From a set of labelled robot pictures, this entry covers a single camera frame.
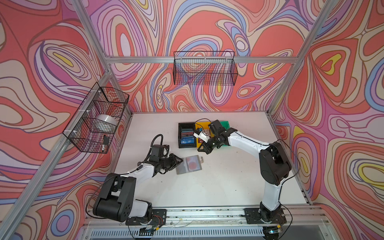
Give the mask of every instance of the black wire mesh basket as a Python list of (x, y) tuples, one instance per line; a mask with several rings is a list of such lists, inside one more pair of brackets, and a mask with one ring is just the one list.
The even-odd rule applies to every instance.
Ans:
[(234, 51), (175, 51), (175, 85), (232, 85), (237, 79)]
[(128, 100), (129, 95), (121, 90), (98, 86), (80, 120), (63, 134), (81, 152), (107, 153)]

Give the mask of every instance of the patterned wall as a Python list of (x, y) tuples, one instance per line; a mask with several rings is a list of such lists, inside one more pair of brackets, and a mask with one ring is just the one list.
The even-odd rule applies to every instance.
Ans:
[(384, 239), (383, 39), (383, 1), (339, 1), (273, 112), (345, 240)]
[[(313, 1), (94, 0), (88, 14), (107, 55), (233, 50), (296, 56), (323, 5)], [(289, 64), (238, 64), (233, 86), (175, 86), (173, 64), (114, 64), (133, 111), (263, 111)]]
[[(0, 220), (103, 72), (68, 0), (0, 1)], [(108, 154), (68, 148), (14, 240), (76, 236), (125, 122)]]

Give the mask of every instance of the black mounting plate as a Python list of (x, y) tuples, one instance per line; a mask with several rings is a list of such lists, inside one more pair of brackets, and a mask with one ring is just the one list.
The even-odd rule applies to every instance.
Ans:
[[(167, 210), (166, 209), (152, 209), (152, 220), (149, 223), (149, 225), (152, 225), (152, 226), (165, 225), (166, 224), (166, 218), (167, 218)], [(145, 225), (142, 225), (139, 220), (142, 220), (142, 218), (130, 217), (125, 222), (125, 225), (145, 227)]]
[[(260, 208), (244, 209), (245, 216), (247, 216), (247, 224), (265, 224), (265, 222), (260, 220), (259, 209)], [(287, 223), (283, 209), (280, 209), (275, 216), (276, 218), (272, 220), (271, 223), (277, 223), (280, 225)]]

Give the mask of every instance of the white tabletop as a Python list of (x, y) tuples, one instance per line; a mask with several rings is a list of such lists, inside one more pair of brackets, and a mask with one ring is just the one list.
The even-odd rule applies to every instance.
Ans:
[[(154, 207), (258, 205), (265, 183), (258, 158), (231, 146), (214, 149), (209, 155), (196, 148), (178, 148), (178, 123), (200, 118), (229, 121), (231, 127), (263, 142), (277, 140), (264, 112), (133, 114), (115, 173), (135, 168), (147, 155), (153, 137), (161, 133), (163, 144), (170, 146), (170, 153), (181, 158), (203, 157), (202, 170), (180, 175), (176, 170), (157, 174), (136, 188), (136, 199), (152, 202)], [(283, 185), (281, 203), (306, 203), (295, 178)]]

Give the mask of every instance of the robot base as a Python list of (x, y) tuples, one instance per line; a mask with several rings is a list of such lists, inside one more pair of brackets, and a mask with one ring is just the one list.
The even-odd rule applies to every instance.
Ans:
[(166, 209), (152, 209), (152, 214), (150, 215), (152, 218), (144, 217), (131, 217), (128, 218), (125, 222), (125, 225), (129, 226), (145, 226), (145, 224), (149, 223), (149, 225), (157, 226), (157, 225), (165, 225), (167, 218), (167, 210)]
[[(260, 215), (259, 210), (260, 208), (244, 209), (247, 224), (265, 224), (265, 222), (261, 220), (262, 216)], [(273, 216), (273, 219), (270, 219), (270, 223), (280, 225), (287, 223), (284, 212), (281, 208), (277, 209)]]

